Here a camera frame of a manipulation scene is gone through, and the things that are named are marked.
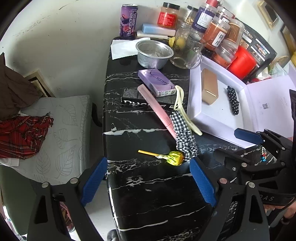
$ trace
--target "green fabric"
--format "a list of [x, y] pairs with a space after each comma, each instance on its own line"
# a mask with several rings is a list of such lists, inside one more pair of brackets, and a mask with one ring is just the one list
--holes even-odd
[[0, 185], [8, 215], [20, 235], [27, 234], [36, 194], [30, 180], [11, 167], [0, 165]]

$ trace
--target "black polka dot fabric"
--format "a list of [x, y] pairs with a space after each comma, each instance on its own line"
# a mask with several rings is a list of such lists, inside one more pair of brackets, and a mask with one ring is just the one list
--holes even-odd
[[237, 101], [237, 94], [235, 93], [235, 90], [228, 86], [227, 87], [227, 94], [229, 101], [231, 103], [232, 112], [234, 115], [239, 114], [239, 102]]

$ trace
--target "brown box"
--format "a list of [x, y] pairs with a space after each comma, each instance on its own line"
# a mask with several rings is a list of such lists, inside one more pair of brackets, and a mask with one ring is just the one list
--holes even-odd
[[202, 77], [202, 101], [213, 104], [219, 97], [217, 75], [208, 69], [203, 69]]

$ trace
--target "aluminum bowl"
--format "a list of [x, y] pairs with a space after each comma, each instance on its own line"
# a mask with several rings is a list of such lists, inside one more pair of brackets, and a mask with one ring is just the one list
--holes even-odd
[[174, 51], [164, 43], [154, 40], [143, 40], [136, 44], [138, 62], [147, 69], [161, 69]]

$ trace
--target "purple jar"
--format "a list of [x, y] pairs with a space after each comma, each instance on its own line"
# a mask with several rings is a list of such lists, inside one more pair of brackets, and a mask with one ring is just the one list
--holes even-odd
[[200, 8], [198, 9], [197, 15], [193, 21], [192, 28], [201, 33], [205, 33], [217, 12], [218, 9], [209, 4], [201, 4]]
[[136, 27], [138, 5], [124, 4], [121, 7], [120, 37], [133, 39]]

